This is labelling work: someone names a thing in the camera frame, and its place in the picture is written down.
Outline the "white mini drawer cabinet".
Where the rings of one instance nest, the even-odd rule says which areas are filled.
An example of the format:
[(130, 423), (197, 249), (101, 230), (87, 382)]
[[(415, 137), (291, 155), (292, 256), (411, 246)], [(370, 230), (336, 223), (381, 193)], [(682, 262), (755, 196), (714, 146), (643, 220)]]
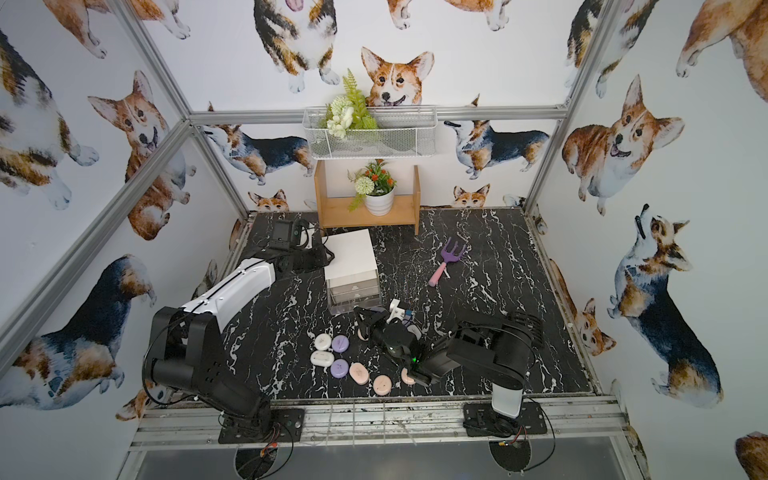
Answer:
[(327, 288), (366, 281), (379, 285), (368, 229), (330, 235), (325, 246), (335, 254), (335, 259), (324, 269)]

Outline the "purple earphone case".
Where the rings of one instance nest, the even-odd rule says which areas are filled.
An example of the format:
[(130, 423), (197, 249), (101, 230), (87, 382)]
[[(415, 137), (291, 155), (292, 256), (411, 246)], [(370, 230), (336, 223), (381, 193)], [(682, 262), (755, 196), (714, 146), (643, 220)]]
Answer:
[(344, 359), (336, 359), (329, 369), (334, 378), (342, 379), (348, 375), (349, 363)]
[(345, 335), (337, 335), (332, 339), (331, 349), (335, 353), (344, 353), (348, 350), (350, 341)]

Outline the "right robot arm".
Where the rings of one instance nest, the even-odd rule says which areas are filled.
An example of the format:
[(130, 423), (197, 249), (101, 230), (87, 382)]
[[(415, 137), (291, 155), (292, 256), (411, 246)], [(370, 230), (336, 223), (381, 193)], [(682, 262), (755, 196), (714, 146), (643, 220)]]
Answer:
[(427, 343), (391, 313), (381, 308), (356, 307), (358, 330), (425, 387), (462, 367), (492, 383), (493, 410), (511, 419), (522, 409), (530, 357), (543, 346), (543, 322), (521, 311), (493, 316), (460, 309), (455, 328), (434, 343)]

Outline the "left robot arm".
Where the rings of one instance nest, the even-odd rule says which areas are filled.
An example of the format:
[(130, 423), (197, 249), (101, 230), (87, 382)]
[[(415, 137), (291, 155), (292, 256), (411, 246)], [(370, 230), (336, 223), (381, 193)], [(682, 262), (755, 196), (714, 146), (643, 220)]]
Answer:
[(276, 280), (328, 266), (335, 254), (322, 243), (266, 250), (181, 307), (164, 307), (152, 320), (142, 379), (197, 396), (231, 419), (262, 430), (271, 426), (270, 401), (227, 367), (222, 332), (246, 304)]

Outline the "pink earphone case right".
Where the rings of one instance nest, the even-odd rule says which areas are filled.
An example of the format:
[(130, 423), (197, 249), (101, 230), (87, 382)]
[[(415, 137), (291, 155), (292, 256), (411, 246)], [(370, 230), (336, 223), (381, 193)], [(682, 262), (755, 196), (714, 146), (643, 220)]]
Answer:
[(411, 378), (405, 368), (401, 370), (401, 379), (407, 385), (414, 385), (416, 381)]

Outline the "pink earphone case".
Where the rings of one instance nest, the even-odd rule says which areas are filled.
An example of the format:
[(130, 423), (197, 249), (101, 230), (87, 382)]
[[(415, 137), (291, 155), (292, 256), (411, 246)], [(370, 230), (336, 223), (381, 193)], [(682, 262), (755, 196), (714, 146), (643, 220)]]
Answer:
[(411, 378), (405, 368), (401, 370), (401, 379), (407, 385), (414, 385), (416, 381)]
[(392, 380), (387, 375), (378, 375), (373, 380), (373, 390), (378, 396), (387, 396), (391, 393), (393, 387)]

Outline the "pink earphone case bottom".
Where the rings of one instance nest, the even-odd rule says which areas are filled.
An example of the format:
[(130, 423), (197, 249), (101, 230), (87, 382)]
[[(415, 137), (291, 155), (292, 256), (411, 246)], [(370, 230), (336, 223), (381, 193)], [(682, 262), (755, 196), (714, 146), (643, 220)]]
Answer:
[(378, 375), (373, 380), (373, 390), (378, 396), (387, 396), (391, 393), (393, 387), (392, 380), (387, 375)]

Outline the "pink earphone case oval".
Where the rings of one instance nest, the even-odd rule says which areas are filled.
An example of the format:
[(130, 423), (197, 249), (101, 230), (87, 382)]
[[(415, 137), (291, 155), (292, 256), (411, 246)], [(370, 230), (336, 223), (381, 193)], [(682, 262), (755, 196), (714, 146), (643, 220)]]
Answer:
[(370, 380), (367, 368), (359, 362), (354, 362), (349, 366), (349, 376), (358, 385), (366, 385)]

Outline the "white earphone case upper left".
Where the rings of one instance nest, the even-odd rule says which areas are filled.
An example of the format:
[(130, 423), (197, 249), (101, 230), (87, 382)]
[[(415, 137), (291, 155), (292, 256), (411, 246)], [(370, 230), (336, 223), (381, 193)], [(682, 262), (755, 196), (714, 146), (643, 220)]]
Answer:
[(328, 351), (332, 347), (333, 337), (327, 333), (315, 337), (314, 347), (318, 351)]

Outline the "white earphone case oval left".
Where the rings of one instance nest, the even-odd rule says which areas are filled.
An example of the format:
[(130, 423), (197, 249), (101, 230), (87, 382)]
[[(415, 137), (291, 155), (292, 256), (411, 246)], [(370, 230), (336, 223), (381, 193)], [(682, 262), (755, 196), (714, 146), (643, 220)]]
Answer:
[(316, 350), (310, 355), (312, 365), (322, 368), (330, 367), (335, 361), (335, 355), (330, 351)]

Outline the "purple pink toy rake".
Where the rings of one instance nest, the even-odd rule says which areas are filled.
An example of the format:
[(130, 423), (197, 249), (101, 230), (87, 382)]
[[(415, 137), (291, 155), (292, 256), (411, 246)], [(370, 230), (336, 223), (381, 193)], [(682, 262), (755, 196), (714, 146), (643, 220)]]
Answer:
[(447, 239), (440, 251), (441, 263), (428, 281), (430, 287), (437, 286), (447, 266), (458, 262), (465, 254), (467, 246), (468, 244), (460, 239), (456, 240), (451, 237)]

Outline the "white potted plant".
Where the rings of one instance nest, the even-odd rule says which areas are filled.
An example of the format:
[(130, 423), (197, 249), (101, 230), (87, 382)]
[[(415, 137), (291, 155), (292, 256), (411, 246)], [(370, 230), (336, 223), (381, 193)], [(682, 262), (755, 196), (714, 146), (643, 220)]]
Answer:
[(383, 159), (375, 159), (355, 172), (347, 172), (347, 176), (355, 191), (348, 206), (350, 212), (360, 206), (365, 206), (370, 214), (378, 217), (391, 211), (397, 181), (386, 168)]

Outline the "green white artificial flowers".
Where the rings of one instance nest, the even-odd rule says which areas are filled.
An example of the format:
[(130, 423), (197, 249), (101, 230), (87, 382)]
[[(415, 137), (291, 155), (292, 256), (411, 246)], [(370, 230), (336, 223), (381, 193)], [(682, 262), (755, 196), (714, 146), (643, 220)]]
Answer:
[(319, 126), (338, 139), (345, 139), (356, 130), (377, 130), (378, 124), (368, 110), (366, 97), (358, 88), (351, 70), (347, 70), (342, 82), (344, 93), (336, 96), (326, 106), (325, 116)]

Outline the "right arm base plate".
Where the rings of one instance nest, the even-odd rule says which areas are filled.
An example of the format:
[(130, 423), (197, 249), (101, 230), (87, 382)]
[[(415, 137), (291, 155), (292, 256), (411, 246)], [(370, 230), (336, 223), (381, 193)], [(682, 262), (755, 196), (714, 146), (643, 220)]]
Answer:
[(516, 418), (497, 413), (490, 403), (464, 404), (462, 413), (462, 425), (469, 437), (506, 439), (518, 433), (539, 435), (549, 431), (541, 406), (532, 400), (522, 404), (521, 412)]

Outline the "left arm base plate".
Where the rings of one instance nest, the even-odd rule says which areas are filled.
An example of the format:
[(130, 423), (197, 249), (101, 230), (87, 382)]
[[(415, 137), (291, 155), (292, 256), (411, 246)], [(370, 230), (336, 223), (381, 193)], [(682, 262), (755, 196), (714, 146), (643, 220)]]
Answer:
[(296, 443), (301, 439), (305, 409), (278, 408), (255, 419), (222, 414), (219, 444)]

